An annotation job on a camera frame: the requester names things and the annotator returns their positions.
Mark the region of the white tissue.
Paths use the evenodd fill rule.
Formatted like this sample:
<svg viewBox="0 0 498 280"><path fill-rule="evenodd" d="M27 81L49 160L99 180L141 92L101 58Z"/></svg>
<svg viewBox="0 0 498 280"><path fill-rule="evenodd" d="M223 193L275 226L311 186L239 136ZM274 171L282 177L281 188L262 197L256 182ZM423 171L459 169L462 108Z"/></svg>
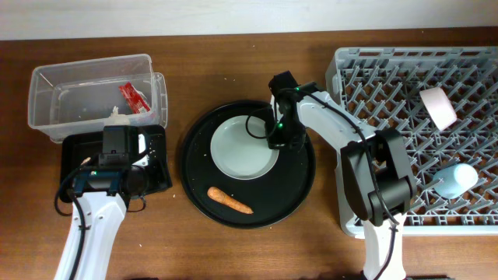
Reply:
<svg viewBox="0 0 498 280"><path fill-rule="evenodd" d="M128 119L128 116L125 114L119 113L119 107L114 106L110 116L105 120L105 126L113 126L113 125L130 125L131 122Z"/></svg>

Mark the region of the red snack wrapper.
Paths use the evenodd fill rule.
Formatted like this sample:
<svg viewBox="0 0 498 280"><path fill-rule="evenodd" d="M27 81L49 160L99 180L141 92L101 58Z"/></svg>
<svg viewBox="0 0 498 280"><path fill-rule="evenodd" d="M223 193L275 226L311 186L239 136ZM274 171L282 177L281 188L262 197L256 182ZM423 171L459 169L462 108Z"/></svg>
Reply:
<svg viewBox="0 0 498 280"><path fill-rule="evenodd" d="M144 114L151 110L145 96L130 82L127 82L125 85L119 86L118 88L133 114Z"/></svg>

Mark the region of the grey plate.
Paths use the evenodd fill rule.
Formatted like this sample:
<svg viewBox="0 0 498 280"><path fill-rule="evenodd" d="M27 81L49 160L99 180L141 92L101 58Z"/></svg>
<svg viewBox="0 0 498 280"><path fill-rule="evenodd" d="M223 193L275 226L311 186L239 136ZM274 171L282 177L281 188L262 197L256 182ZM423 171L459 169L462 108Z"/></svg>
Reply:
<svg viewBox="0 0 498 280"><path fill-rule="evenodd" d="M279 151L270 149L265 139L247 133L246 120L247 115L240 115L224 121L214 131L210 143L216 167L237 180L262 177L279 158Z"/></svg>

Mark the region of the orange carrot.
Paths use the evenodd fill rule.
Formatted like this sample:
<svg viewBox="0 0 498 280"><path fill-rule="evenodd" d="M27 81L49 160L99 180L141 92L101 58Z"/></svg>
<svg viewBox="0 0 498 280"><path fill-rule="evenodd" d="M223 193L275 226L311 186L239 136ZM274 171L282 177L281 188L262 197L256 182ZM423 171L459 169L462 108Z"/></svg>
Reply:
<svg viewBox="0 0 498 280"><path fill-rule="evenodd" d="M246 215L252 215L254 211L247 205L235 200L225 192L221 191L217 187L210 187L207 190L207 195L213 201L216 201L222 205L225 205L237 212L244 213Z"/></svg>

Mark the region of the light blue cup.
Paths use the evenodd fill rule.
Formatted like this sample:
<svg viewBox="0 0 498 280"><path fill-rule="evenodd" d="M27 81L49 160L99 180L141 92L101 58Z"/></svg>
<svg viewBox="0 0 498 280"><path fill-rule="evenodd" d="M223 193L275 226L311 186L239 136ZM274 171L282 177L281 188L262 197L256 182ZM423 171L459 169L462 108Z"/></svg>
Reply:
<svg viewBox="0 0 498 280"><path fill-rule="evenodd" d="M474 187L479 175L476 169L467 163L459 163L435 173L438 184L434 190L443 198L454 199Z"/></svg>

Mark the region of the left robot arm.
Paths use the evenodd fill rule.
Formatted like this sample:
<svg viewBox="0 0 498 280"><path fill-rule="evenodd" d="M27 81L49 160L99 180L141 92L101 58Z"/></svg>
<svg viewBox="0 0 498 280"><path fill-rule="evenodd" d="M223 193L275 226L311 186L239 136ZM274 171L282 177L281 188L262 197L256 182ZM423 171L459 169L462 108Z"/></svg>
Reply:
<svg viewBox="0 0 498 280"><path fill-rule="evenodd" d="M72 221L56 279L104 279L129 201L141 198L149 176L136 163L150 152L142 128L106 126L102 151L84 159L61 183Z"/></svg>

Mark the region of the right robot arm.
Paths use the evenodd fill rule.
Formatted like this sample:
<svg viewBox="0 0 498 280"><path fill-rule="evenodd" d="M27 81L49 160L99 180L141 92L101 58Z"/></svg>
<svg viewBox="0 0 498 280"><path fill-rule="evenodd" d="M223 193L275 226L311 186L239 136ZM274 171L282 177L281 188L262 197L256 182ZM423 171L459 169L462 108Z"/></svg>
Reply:
<svg viewBox="0 0 498 280"><path fill-rule="evenodd" d="M306 130L318 133L336 152L337 185L363 222L364 279L405 279L402 234L416 181L404 139L394 128L380 130L334 102L316 82L300 85L290 72L274 75L270 149L297 149Z"/></svg>

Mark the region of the grey dishwasher rack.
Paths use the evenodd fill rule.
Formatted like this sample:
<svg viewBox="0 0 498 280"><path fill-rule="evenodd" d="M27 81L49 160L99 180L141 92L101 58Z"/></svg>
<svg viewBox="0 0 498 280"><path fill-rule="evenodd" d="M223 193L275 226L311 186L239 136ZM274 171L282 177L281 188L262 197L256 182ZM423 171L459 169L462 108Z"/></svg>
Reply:
<svg viewBox="0 0 498 280"><path fill-rule="evenodd" d="M403 136L417 192L408 236L497 233L497 49L495 47L344 47L325 73L332 99L375 128ZM457 119L440 130L420 92L441 88ZM474 187L456 198L436 192L433 175L466 163Z"/></svg>

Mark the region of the pile of peanut shells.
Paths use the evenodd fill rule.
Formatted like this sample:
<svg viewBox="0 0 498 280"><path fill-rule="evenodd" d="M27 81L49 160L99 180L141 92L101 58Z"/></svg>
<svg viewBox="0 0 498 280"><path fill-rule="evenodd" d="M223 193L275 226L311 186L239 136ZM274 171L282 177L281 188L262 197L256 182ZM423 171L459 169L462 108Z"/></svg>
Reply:
<svg viewBox="0 0 498 280"><path fill-rule="evenodd" d="M86 164L87 164L87 163L88 163L91 159L92 159L91 157L87 157L87 158L85 158L85 159L81 162L80 166L85 166L85 165L86 165Z"/></svg>

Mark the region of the black rectangular bin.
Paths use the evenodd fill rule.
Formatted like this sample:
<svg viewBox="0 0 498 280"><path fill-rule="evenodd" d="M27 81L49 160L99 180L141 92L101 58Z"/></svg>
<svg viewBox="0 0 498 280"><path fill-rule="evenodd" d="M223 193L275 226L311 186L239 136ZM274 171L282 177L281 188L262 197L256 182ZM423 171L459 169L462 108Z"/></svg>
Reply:
<svg viewBox="0 0 498 280"><path fill-rule="evenodd" d="M167 169L167 142L165 129L158 125L137 127L139 134L146 133L152 140L149 165L128 167L99 166L102 153L103 131L70 135L62 143L61 183L55 199L64 203L80 198L86 192L105 192L119 195L128 204L130 200L172 187ZM85 165L81 162L92 159Z"/></svg>

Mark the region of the round black tray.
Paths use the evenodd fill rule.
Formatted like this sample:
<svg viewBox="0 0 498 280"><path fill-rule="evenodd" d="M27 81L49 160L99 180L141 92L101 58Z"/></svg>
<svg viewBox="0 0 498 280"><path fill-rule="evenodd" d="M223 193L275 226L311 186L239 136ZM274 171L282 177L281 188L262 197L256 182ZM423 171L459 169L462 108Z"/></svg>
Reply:
<svg viewBox="0 0 498 280"><path fill-rule="evenodd" d="M179 167L186 195L200 212L225 226L254 229L279 222L300 206L313 185L316 161L309 138L297 150L281 151L276 165L257 179L231 178L213 162L210 142L224 121L247 114L267 120L269 109L269 103L256 100L224 104L196 121L181 146ZM233 196L254 213L244 214L213 201L207 195L210 187Z"/></svg>

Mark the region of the clear plastic bin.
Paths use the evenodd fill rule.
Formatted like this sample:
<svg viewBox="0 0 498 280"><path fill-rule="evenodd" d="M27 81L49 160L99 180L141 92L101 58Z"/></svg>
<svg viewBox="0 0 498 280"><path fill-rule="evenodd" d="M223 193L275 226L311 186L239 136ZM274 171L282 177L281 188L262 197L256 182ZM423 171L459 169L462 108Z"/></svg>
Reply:
<svg viewBox="0 0 498 280"><path fill-rule="evenodd" d="M133 114L119 86L130 82L146 98L151 110ZM102 131L114 106L132 126L167 126L164 76L153 70L147 54L45 65L33 70L27 124L61 143L70 135Z"/></svg>

